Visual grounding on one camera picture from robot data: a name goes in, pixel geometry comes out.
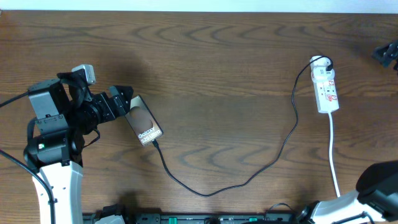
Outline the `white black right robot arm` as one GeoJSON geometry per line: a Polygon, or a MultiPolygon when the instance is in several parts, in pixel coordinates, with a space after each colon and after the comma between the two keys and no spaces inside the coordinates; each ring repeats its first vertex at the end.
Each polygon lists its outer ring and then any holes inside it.
{"type": "Polygon", "coordinates": [[[296,216],[297,223],[377,223],[397,221],[397,161],[369,166],[360,176],[354,190],[341,194],[334,160],[334,124],[332,113],[340,106],[336,94],[333,61],[325,55],[313,56],[311,69],[317,110],[327,114],[330,127],[328,160],[336,198],[307,205],[296,216]]]}

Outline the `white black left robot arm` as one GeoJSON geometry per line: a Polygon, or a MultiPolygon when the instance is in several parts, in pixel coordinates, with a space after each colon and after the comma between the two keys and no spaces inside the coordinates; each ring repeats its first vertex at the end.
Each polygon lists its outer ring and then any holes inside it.
{"type": "Polygon", "coordinates": [[[90,85],[88,73],[79,69],[28,89],[36,117],[27,128],[24,159],[34,173],[41,223],[83,223],[84,137],[130,110],[132,87],[92,94],[90,85]]]}

